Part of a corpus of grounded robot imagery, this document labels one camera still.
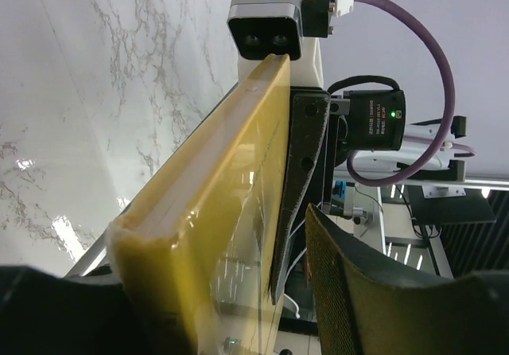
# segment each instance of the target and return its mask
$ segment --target purple cable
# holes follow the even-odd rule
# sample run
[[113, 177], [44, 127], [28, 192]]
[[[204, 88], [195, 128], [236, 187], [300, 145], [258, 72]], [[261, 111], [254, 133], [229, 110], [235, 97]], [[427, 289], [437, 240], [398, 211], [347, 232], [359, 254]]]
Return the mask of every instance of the purple cable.
[[[418, 136], [403, 136], [403, 142], [405, 142], [405, 141], [416, 142], [417, 144], [426, 144], [426, 145], [429, 145], [432, 142], [432, 140], [430, 140], [428, 138], [419, 138]], [[457, 142], [454, 142], [453, 149], [464, 151], [461, 154], [455, 154], [454, 157], [456, 157], [456, 158], [473, 158], [476, 155], [476, 150], [474, 150], [471, 146], [466, 146], [465, 144], [459, 144]]]
[[438, 69], [442, 78], [442, 84], [444, 85], [445, 101], [444, 101], [444, 114], [438, 132], [430, 143], [429, 147], [424, 151], [422, 156], [418, 158], [414, 164], [405, 168], [404, 170], [397, 172], [394, 176], [380, 179], [370, 179], [362, 177], [353, 168], [353, 160], [357, 152], [354, 151], [348, 156], [347, 169], [352, 178], [367, 186], [385, 186], [396, 184], [403, 181], [413, 174], [416, 174], [442, 147], [442, 143], [445, 141], [447, 134], [451, 131], [451, 125], [453, 124], [454, 117], [454, 104], [455, 104], [455, 90], [454, 90], [454, 79], [453, 73], [447, 61], [447, 57], [442, 51], [438, 42], [433, 38], [428, 29], [417, 20], [412, 14], [408, 13], [401, 6], [396, 5], [390, 0], [355, 0], [356, 2], [366, 3], [368, 5], [378, 7], [379, 9], [389, 13], [393, 17], [397, 18], [403, 24], [412, 30], [421, 41], [424, 42], [429, 52], [433, 56], [435, 62], [437, 62]]

